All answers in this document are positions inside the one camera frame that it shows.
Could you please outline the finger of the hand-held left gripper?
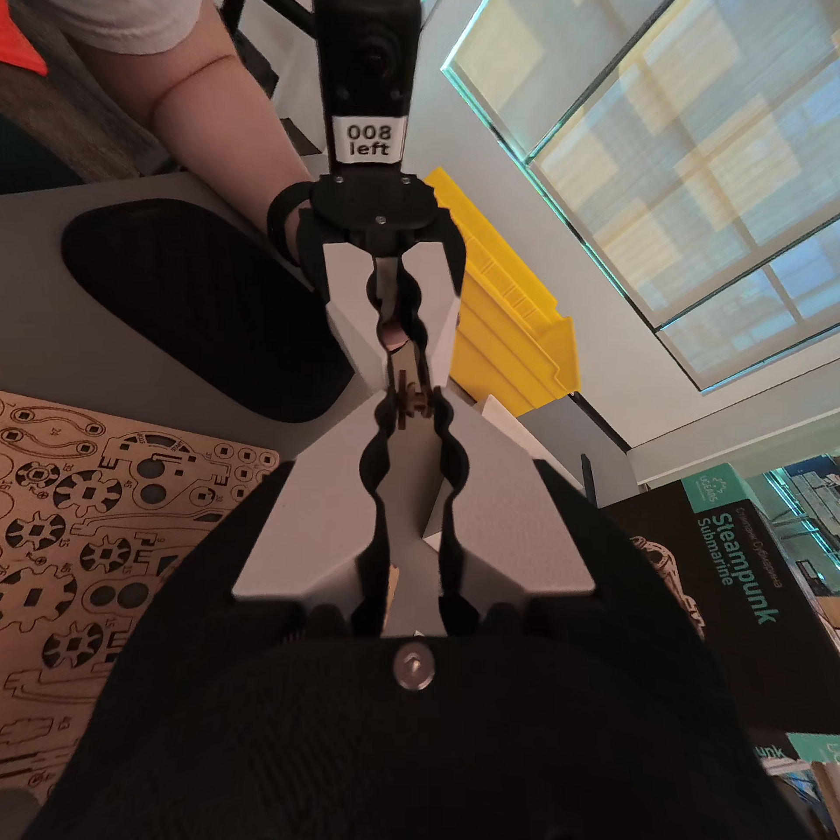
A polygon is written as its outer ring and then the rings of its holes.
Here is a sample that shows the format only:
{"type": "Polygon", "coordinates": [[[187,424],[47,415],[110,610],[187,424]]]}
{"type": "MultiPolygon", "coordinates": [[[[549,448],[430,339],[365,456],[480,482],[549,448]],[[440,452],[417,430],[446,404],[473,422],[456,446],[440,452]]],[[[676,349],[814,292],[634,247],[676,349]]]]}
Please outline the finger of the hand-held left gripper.
{"type": "Polygon", "coordinates": [[[333,336],[368,387],[386,387],[387,352],[377,332],[380,314],[368,297],[375,278],[373,257],[348,243],[323,247],[329,301],[325,306],[333,336]]]}
{"type": "Polygon", "coordinates": [[[418,243],[402,255],[407,274],[406,333],[415,344],[430,387],[447,384],[455,348],[459,295],[440,243],[418,243]]]}

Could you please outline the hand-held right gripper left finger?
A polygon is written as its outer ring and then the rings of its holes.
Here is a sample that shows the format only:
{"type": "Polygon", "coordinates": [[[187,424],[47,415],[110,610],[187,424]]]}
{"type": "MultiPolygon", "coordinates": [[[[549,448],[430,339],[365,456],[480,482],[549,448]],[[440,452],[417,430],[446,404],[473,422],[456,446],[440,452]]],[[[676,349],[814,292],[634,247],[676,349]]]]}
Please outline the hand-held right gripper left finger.
{"type": "Polygon", "coordinates": [[[233,587],[241,602],[333,606],[380,634],[391,569],[378,487],[390,468],[394,393],[373,394],[294,461],[233,587]]]}

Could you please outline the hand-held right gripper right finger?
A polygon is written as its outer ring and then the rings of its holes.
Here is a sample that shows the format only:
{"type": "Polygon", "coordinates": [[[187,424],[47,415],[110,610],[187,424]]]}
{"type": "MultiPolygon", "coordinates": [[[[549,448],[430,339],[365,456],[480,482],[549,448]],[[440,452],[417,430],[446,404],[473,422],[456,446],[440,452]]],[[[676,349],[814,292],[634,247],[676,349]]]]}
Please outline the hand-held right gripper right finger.
{"type": "Polygon", "coordinates": [[[434,391],[444,478],[438,610],[447,634],[489,611],[588,596],[595,583],[539,472],[546,467],[448,389],[434,391]]]}

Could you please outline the small wooden gear assembly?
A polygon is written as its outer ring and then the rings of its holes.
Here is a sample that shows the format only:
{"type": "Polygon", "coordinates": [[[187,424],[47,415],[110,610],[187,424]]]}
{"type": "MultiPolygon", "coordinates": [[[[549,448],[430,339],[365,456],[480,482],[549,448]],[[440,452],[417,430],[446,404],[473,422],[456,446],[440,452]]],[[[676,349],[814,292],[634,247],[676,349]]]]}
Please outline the small wooden gear assembly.
{"type": "Polygon", "coordinates": [[[409,419],[434,419],[436,411],[435,389],[428,384],[410,380],[408,370],[398,370],[395,381],[396,430],[406,430],[409,419]]]}

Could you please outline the laser-cut wooden parts sheet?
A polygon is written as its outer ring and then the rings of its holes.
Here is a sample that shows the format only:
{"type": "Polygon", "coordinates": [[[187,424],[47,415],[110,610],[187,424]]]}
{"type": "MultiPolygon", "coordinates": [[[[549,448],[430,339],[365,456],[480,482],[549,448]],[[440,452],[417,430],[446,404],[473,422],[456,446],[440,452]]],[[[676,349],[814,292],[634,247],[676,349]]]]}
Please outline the laser-cut wooden parts sheet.
{"type": "Polygon", "coordinates": [[[3,791],[46,801],[155,594],[279,462],[2,392],[3,791]]]}

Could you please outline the person's left forearm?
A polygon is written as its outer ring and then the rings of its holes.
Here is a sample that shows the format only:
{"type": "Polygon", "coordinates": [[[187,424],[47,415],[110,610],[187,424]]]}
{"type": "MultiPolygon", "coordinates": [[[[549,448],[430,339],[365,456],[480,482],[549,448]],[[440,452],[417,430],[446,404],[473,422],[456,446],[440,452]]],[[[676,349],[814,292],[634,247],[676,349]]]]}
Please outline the person's left forearm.
{"type": "Polygon", "coordinates": [[[183,41],[158,54],[73,47],[121,110],[261,233],[277,195],[310,180],[213,2],[201,3],[183,41]]]}

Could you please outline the yellow plastic bin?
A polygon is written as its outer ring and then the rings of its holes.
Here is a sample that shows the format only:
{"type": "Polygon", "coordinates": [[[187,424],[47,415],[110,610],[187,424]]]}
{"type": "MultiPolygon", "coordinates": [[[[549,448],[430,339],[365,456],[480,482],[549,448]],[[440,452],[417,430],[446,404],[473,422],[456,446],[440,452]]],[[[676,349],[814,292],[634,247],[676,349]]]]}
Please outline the yellow plastic bin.
{"type": "Polygon", "coordinates": [[[578,392],[572,318],[443,168],[425,182],[466,247],[450,378],[477,403],[494,396],[515,417],[578,392]]]}

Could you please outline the white cardboard box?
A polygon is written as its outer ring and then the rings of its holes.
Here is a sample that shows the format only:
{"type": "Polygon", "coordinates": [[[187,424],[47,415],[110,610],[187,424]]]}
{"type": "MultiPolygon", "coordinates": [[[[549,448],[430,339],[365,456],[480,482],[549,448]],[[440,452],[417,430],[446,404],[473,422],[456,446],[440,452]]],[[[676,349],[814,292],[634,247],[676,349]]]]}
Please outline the white cardboard box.
{"type": "MultiPolygon", "coordinates": [[[[473,406],[473,409],[482,415],[491,425],[498,428],[512,441],[524,449],[532,459],[546,461],[559,475],[565,478],[582,495],[585,494],[585,487],[581,481],[565,468],[559,460],[553,456],[546,447],[538,441],[520,421],[513,416],[493,395],[488,395],[480,403],[473,406]]],[[[443,528],[443,515],[445,501],[452,491],[452,486],[446,479],[443,479],[440,491],[438,492],[435,504],[423,532],[423,540],[436,553],[439,552],[441,534],[443,528]]]]}

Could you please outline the black quilted cushion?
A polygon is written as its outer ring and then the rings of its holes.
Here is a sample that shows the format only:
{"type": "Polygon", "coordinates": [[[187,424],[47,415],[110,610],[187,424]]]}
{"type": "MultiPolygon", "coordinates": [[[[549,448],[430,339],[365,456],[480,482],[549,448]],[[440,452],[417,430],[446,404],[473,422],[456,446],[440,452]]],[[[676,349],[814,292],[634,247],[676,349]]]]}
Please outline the black quilted cushion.
{"type": "Polygon", "coordinates": [[[155,198],[95,208],[68,223],[60,250],[111,314],[263,417],[316,419],[354,377],[318,295],[202,206],[155,198]]]}

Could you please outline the window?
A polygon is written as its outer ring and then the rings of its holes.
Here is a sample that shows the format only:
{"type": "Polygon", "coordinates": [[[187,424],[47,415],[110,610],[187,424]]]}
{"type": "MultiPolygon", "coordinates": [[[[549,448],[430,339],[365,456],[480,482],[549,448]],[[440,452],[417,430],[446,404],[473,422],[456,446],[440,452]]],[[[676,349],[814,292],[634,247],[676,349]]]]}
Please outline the window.
{"type": "Polygon", "coordinates": [[[481,2],[442,71],[702,392],[839,320],[837,1],[481,2]]]}

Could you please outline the teal black cardboard box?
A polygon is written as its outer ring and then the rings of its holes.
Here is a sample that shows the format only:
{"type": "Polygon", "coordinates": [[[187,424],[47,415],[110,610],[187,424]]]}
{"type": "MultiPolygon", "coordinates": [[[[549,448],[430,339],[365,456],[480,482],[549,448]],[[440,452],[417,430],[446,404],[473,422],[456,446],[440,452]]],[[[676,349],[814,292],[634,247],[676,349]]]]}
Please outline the teal black cardboard box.
{"type": "Polygon", "coordinates": [[[808,836],[838,839],[838,736],[761,733],[753,750],[808,836]]]}

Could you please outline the orange plastic piece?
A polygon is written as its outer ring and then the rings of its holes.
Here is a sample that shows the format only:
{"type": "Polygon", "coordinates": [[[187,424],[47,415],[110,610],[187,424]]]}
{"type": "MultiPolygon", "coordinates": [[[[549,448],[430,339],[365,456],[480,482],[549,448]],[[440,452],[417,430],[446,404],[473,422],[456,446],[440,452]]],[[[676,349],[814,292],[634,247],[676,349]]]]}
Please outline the orange plastic piece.
{"type": "Polygon", "coordinates": [[[8,1],[1,1],[1,63],[47,77],[44,59],[16,26],[8,1]]]}

